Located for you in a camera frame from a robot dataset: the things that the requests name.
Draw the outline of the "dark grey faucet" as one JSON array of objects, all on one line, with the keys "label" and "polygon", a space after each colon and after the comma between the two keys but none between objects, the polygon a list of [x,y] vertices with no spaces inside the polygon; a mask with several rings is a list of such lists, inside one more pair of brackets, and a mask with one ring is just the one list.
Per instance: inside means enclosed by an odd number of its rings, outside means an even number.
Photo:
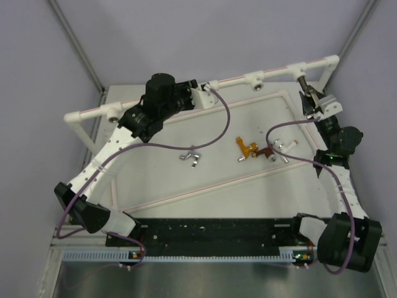
[{"label": "dark grey faucet", "polygon": [[[301,87],[301,91],[308,97],[310,97],[310,87],[312,87],[312,85],[308,84],[306,81],[305,76],[299,76],[297,78],[297,82]],[[318,102],[312,102],[311,101],[311,105],[312,107],[317,107],[318,106]]]}]

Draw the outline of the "white PVC pipe frame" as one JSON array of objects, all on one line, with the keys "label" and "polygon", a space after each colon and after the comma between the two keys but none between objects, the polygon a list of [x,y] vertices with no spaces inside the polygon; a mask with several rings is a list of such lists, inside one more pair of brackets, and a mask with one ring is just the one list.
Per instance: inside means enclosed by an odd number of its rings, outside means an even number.
[{"label": "white PVC pipe frame", "polygon": [[[244,75],[212,81],[218,103],[166,120],[150,140],[152,146],[128,153],[121,170],[102,191],[100,203],[124,211],[143,209],[280,169],[280,163],[239,162],[236,138],[264,143],[265,131],[272,125],[300,120],[297,101],[290,95],[292,86],[269,83],[253,91],[248,79]],[[179,159],[191,146],[202,155],[196,168],[191,167],[192,159]]]}]

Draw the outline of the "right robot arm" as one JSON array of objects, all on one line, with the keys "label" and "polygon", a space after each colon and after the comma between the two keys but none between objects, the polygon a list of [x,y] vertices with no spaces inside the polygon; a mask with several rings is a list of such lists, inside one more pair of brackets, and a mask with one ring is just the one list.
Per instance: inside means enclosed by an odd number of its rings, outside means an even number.
[{"label": "right robot arm", "polygon": [[313,240],[318,260],[326,266],[335,266],[337,273],[343,269],[366,273],[372,266],[382,227],[369,219],[350,179],[349,159],[364,135],[354,126],[339,125],[336,114],[342,107],[334,96],[326,96],[314,88],[299,95],[303,115],[314,119],[326,146],[317,150],[313,158],[332,213],[324,230]]}]

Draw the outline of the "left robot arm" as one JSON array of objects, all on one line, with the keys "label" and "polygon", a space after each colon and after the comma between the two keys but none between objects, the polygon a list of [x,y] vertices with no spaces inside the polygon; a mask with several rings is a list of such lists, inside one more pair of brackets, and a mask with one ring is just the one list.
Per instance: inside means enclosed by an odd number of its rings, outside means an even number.
[{"label": "left robot arm", "polygon": [[117,233],[127,246],[136,245],[141,237],[136,221],[122,211],[103,206],[102,191],[121,170],[128,153],[152,146],[150,140],[166,120],[197,108],[200,90],[194,79],[178,83],[166,73],[152,75],[140,100],[118,119],[107,143],[91,162],[70,182],[55,186],[55,196],[64,210],[59,224],[70,216],[88,233]]}]

